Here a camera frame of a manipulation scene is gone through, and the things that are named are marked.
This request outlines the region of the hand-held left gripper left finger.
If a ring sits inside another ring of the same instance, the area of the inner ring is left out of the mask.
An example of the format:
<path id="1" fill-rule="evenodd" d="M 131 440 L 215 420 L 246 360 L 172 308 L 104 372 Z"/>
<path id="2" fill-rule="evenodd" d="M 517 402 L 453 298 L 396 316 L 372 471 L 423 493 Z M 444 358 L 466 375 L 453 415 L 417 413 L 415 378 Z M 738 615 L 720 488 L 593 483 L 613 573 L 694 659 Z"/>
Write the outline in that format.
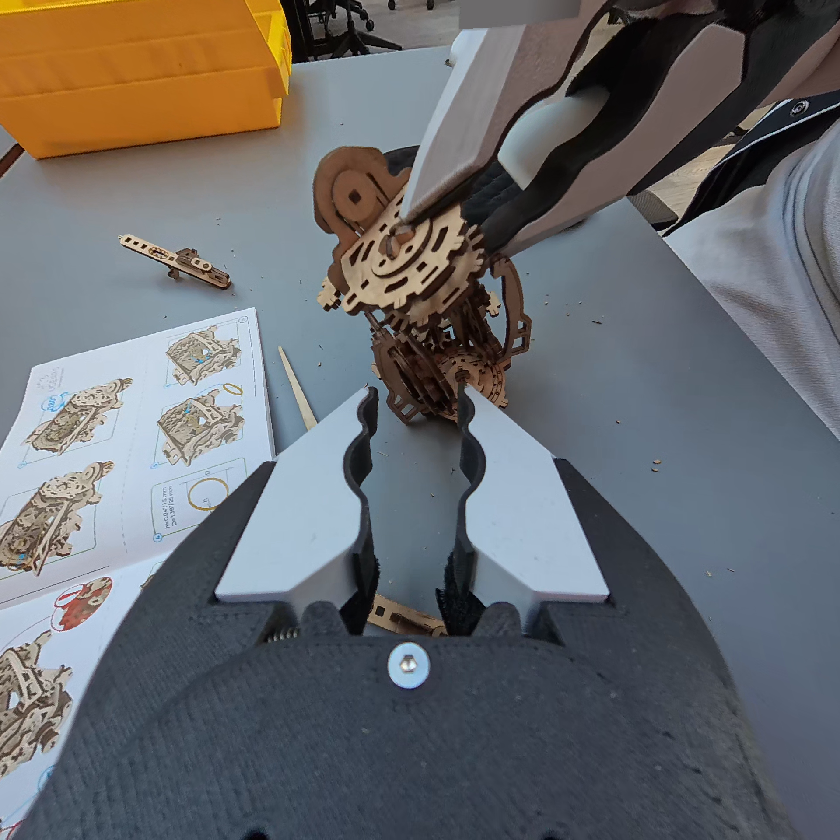
<path id="1" fill-rule="evenodd" d="M 369 503 L 379 395 L 365 386 L 276 459 L 215 594 L 222 602 L 281 601 L 297 616 L 339 608 L 362 635 L 380 576 Z"/>

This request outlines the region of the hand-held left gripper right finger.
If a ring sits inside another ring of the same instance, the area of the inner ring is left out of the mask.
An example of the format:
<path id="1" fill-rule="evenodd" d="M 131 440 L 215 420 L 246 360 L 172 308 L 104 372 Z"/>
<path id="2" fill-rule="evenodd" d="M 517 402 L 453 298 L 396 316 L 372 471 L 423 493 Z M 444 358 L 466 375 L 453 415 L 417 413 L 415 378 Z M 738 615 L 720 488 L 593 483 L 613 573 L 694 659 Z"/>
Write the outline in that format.
<path id="1" fill-rule="evenodd" d="M 458 389 L 460 468 L 455 546 L 437 603 L 450 636 L 472 634 L 506 602 L 528 633 L 544 602 L 604 602 L 602 572 L 554 457 L 473 386 Z"/>

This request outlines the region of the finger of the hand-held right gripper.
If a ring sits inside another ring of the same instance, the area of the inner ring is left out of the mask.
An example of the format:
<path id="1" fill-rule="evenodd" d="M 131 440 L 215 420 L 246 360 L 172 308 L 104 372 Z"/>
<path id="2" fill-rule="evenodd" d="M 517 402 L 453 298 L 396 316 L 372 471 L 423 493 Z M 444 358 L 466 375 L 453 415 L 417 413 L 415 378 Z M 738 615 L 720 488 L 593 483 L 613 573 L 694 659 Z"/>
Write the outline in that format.
<path id="1" fill-rule="evenodd" d="M 495 158 L 511 126 L 557 91 L 610 2 L 463 2 L 455 65 L 402 201 L 412 222 Z"/>
<path id="2" fill-rule="evenodd" d="M 481 225 L 513 256 L 628 195 L 739 85 L 744 36 L 717 14 L 643 18 L 515 123 L 498 160 L 521 192 Z"/>

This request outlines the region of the wooden mechanical model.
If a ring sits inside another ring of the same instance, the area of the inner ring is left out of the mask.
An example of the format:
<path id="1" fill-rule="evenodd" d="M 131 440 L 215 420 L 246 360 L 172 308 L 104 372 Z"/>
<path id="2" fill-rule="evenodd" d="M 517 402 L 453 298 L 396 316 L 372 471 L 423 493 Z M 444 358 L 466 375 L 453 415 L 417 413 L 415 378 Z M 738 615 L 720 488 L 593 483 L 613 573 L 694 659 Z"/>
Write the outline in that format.
<path id="1" fill-rule="evenodd" d="M 410 169 L 389 172 L 383 153 L 345 146 L 313 178 L 318 225 L 338 236 L 318 304 L 363 313 L 420 342 L 457 395 L 475 387 L 505 408 L 506 372 L 529 349 L 532 322 L 512 262 L 489 257 L 456 204 L 418 224 L 400 218 Z"/>

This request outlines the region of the dark wooden gear assembly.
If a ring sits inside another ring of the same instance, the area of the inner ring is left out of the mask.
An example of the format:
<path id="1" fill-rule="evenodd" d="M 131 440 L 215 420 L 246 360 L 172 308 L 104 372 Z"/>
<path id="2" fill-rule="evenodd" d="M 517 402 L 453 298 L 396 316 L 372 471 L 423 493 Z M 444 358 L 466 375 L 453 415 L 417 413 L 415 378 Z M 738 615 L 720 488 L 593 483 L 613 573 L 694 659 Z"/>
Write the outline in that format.
<path id="1" fill-rule="evenodd" d="M 457 395 L 434 356 L 412 336 L 393 334 L 375 320 L 371 324 L 374 364 L 391 411 L 404 424 L 418 414 L 454 422 Z"/>

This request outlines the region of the black office chair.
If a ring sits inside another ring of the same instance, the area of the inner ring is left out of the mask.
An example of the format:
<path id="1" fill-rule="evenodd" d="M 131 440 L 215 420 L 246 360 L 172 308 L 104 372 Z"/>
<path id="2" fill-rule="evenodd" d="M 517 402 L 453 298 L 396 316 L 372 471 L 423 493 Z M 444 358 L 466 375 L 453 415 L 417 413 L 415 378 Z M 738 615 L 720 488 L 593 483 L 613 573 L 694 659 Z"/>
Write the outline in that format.
<path id="1" fill-rule="evenodd" d="M 678 214 L 651 190 L 627 197 L 647 224 L 661 235 L 677 224 Z"/>
<path id="2" fill-rule="evenodd" d="M 374 22 L 358 1 L 280 1 L 290 30 L 291 61 L 369 55 L 371 47 L 401 50 L 373 35 Z"/>

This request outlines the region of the slotted wooden strip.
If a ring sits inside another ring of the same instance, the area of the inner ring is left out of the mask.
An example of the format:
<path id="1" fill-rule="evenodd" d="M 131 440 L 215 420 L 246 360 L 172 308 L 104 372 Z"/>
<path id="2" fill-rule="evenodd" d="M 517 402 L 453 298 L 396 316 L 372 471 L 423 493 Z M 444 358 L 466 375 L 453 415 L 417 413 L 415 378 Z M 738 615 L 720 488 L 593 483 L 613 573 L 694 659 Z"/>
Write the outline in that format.
<path id="1" fill-rule="evenodd" d="M 441 637 L 448 635 L 439 616 L 419 612 L 376 593 L 367 622 L 390 633 Z"/>

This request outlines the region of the thin wooden stick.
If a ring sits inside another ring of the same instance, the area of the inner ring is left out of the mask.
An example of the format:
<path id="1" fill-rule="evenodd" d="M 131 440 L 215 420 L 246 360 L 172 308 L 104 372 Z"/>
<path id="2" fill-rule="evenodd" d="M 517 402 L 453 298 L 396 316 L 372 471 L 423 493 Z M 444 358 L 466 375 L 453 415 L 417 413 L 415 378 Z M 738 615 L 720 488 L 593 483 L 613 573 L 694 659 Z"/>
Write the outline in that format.
<path id="1" fill-rule="evenodd" d="M 294 372 L 294 370 L 292 369 L 291 363 L 290 363 L 290 361 L 287 357 L 287 354 L 284 351 L 282 346 L 278 346 L 278 352 L 279 352 L 279 355 L 280 355 L 280 360 L 283 364 L 283 368 L 285 369 L 285 372 L 287 374 L 287 378 L 288 378 L 292 393 L 295 397 L 297 407 L 298 407 L 299 413 L 301 415 L 301 420 L 302 420 L 306 430 L 310 431 L 313 428 L 315 428 L 315 426 L 317 426 L 318 420 L 315 417 L 314 412 L 312 411 L 312 409 L 309 405 L 308 399 L 307 399 L 307 397 L 305 396 L 305 394 L 302 390 L 302 387 L 301 387 L 301 384 L 300 384 L 300 382 L 297 378 L 297 375 Z"/>

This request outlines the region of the instruction booklet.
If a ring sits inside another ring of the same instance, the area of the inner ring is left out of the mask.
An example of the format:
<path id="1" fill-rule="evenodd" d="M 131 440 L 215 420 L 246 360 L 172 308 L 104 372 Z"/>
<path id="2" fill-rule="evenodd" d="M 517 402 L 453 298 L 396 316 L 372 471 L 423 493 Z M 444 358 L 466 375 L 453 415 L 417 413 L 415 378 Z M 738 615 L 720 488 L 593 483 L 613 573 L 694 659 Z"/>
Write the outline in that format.
<path id="1" fill-rule="evenodd" d="M 274 453 L 255 309 L 31 371 L 2 446 L 2 838 L 152 575 Z"/>

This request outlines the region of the person's torso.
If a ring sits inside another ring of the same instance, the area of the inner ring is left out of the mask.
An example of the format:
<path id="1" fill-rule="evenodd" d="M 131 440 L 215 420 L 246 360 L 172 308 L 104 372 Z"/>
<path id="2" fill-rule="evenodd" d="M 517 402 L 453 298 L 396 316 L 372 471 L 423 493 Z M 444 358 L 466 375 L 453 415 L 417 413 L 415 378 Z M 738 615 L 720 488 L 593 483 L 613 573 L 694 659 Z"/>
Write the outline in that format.
<path id="1" fill-rule="evenodd" d="M 666 240 L 839 436 L 839 91 L 784 100 Z"/>

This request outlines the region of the small wooden lever part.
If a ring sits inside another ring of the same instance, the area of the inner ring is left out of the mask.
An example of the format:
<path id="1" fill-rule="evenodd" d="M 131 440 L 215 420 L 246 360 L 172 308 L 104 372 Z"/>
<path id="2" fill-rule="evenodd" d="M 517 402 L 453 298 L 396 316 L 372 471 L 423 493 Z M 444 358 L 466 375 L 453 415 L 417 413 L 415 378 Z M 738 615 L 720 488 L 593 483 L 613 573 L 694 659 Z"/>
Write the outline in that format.
<path id="1" fill-rule="evenodd" d="M 230 288 L 232 284 L 229 274 L 198 255 L 194 248 L 182 248 L 173 252 L 130 234 L 119 236 L 119 242 L 122 247 L 134 253 L 168 266 L 167 274 L 174 280 L 180 280 L 182 275 L 187 275 L 223 290 Z"/>

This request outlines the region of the yellow storage bin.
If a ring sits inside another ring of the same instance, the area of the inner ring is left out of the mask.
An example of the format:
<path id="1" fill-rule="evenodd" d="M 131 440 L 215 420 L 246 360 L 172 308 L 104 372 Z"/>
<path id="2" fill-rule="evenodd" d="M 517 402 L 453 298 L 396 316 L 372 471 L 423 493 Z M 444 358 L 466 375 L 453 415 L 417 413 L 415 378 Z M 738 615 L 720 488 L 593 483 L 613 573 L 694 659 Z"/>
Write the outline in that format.
<path id="1" fill-rule="evenodd" d="M 273 129 L 278 1 L 1 2 L 1 123 L 36 159 Z"/>

